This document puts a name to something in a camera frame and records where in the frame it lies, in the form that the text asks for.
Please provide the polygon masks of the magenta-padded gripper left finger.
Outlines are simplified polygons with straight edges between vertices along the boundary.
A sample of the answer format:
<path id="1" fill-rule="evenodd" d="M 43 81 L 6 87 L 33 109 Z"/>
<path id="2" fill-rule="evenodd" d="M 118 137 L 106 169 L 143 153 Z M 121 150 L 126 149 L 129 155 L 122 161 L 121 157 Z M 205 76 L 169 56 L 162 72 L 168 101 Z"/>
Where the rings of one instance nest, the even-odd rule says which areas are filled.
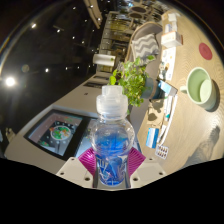
<path id="1" fill-rule="evenodd" d="M 70 157 L 56 175 L 81 187 L 94 187 L 97 184 L 96 171 L 94 150 L 89 148 L 79 157 Z"/>

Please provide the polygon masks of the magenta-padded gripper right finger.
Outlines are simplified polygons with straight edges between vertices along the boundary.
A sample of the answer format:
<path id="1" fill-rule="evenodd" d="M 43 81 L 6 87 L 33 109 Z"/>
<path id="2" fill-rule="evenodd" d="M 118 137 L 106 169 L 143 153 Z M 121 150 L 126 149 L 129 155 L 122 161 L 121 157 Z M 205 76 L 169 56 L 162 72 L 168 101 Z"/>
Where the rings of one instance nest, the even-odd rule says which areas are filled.
<path id="1" fill-rule="evenodd" d="M 166 172 L 154 158 L 146 158 L 132 148 L 127 159 L 127 173 L 131 188 L 140 188 L 166 176 Z"/>

